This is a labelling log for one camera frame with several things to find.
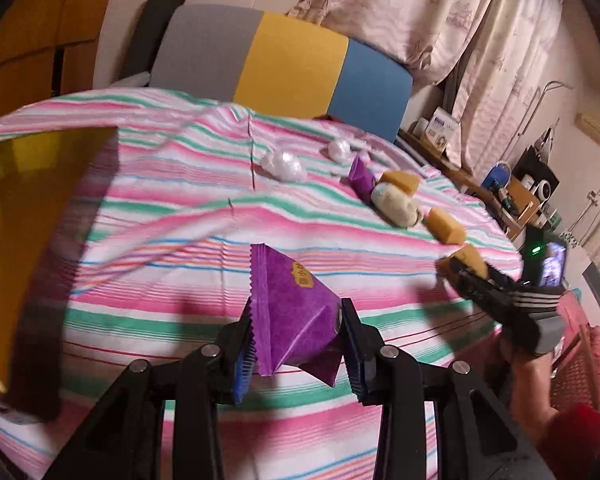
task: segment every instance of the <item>yellow label on packet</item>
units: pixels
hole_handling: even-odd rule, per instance
[[[314,288],[314,279],[311,273],[298,262],[294,262],[291,273],[294,276],[294,280],[296,280],[296,285],[300,285],[303,288]]]

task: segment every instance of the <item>box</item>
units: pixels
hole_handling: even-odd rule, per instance
[[[438,107],[424,130],[422,142],[431,145],[437,152],[445,151],[449,140],[458,130],[458,121]]]

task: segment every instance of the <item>smartphone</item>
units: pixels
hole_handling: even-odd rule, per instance
[[[534,286],[560,286],[567,261],[567,244],[561,238],[527,225],[523,246],[522,282]]]

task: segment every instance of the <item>white plastic bag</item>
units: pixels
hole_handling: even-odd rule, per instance
[[[260,159],[260,166],[282,182],[302,182],[306,170],[300,159],[285,150],[271,150]]]
[[[351,158],[351,145],[348,140],[335,139],[327,145],[329,158],[337,164],[345,164]]]

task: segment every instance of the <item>bread piece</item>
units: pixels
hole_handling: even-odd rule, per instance
[[[466,241],[464,226],[444,209],[432,207],[426,225],[431,234],[443,244],[462,245]]]
[[[446,276],[451,283],[455,283],[456,276],[449,268],[451,258],[457,258],[467,267],[471,267],[477,276],[480,276],[484,280],[487,279],[487,276],[489,275],[487,264],[480,256],[478,249],[471,244],[465,245],[462,249],[458,249],[455,253],[438,261],[438,271]]]
[[[393,184],[407,195],[413,196],[420,185],[420,177],[410,171],[391,170],[382,174],[380,182]]]

